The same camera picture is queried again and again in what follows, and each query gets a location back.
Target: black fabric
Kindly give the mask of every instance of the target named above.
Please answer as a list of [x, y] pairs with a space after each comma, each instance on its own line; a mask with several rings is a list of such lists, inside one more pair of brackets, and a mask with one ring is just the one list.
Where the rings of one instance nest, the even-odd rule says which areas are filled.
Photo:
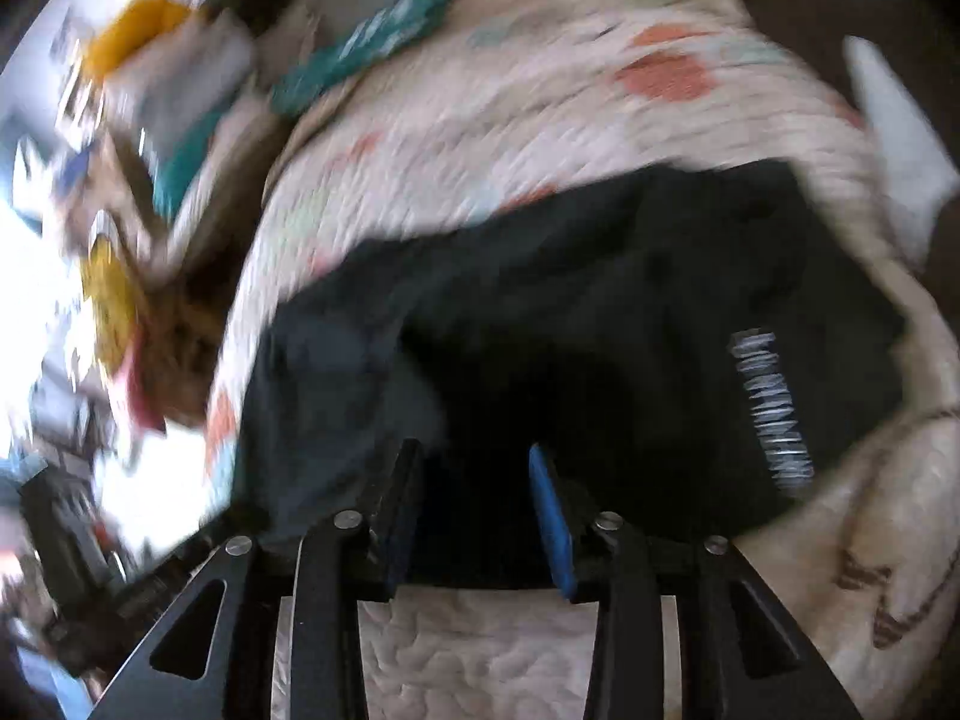
[[264, 509], [270, 536], [299, 535], [416, 437], [431, 554], [517, 577], [539, 554], [539, 442], [650, 535], [732, 536], [792, 503], [731, 354], [751, 330], [776, 337], [817, 474], [901, 400], [901, 317], [781, 163], [648, 167], [474, 228], [363, 242], [261, 338], [234, 500]]

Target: brown stitched pattern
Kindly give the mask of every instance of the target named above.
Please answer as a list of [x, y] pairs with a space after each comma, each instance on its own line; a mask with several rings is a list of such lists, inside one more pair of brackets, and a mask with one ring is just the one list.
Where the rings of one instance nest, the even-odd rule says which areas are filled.
[[[911, 423], [904, 429], [904, 435], [900, 440], [904, 440], [907, 435], [916, 432], [920, 427], [928, 425], [930, 422], [939, 419], [957, 419], [960, 416], [960, 406], [953, 406], [925, 415], [916, 422]], [[896, 445], [896, 440], [891, 440], [889, 446]], [[909, 632], [913, 631], [923, 622], [933, 611], [933, 605], [947, 588], [957, 565], [960, 563], [960, 544], [957, 544], [950, 556], [947, 571], [944, 578], [926, 597], [926, 600], [920, 604], [920, 608], [906, 616], [902, 620], [896, 619], [890, 613], [890, 599], [887, 595], [887, 589], [890, 586], [890, 580], [893, 578], [893, 568], [888, 565], [870, 567], [863, 565], [851, 555], [848, 549], [843, 549], [840, 554], [840, 573], [835, 580], [836, 585], [843, 590], [863, 590], [868, 587], [880, 587], [880, 600], [877, 601], [877, 610], [874, 612], [874, 642], [878, 650], [886, 650], [897, 644]]]

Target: white wall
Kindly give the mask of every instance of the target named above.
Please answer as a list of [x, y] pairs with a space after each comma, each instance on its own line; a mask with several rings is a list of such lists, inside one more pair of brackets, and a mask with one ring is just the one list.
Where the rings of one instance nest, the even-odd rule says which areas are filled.
[[16, 108], [40, 138], [54, 143], [59, 69], [50, 59], [50, 45], [67, 9], [97, 28], [106, 26], [129, 0], [51, 0], [24, 36], [0, 74], [0, 121]]

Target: beige blanket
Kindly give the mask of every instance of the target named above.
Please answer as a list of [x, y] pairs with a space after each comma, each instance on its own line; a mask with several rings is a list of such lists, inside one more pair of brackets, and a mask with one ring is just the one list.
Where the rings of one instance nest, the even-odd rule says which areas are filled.
[[[895, 350], [905, 399], [803, 506], [738, 544], [865, 717], [895, 716], [957, 596], [957, 348], [884, 237], [858, 117], [752, 31], [737, 0], [458, 0], [439, 34], [320, 100], [275, 166], [229, 319], [208, 423], [211, 510], [229, 498], [261, 328], [362, 237], [476, 223], [651, 162], [768, 157], [790, 162], [908, 317]], [[364, 608], [373, 716], [583, 711], [575, 675], [592, 617], [542, 596], [483, 598], [411, 590]]]

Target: orange cloth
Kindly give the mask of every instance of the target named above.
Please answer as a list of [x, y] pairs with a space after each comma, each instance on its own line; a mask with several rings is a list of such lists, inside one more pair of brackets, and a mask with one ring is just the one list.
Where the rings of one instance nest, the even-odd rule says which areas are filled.
[[158, 35], [172, 32], [193, 13], [172, 0], [131, 0], [107, 29], [95, 37], [83, 55], [83, 74], [102, 83], [128, 57]]

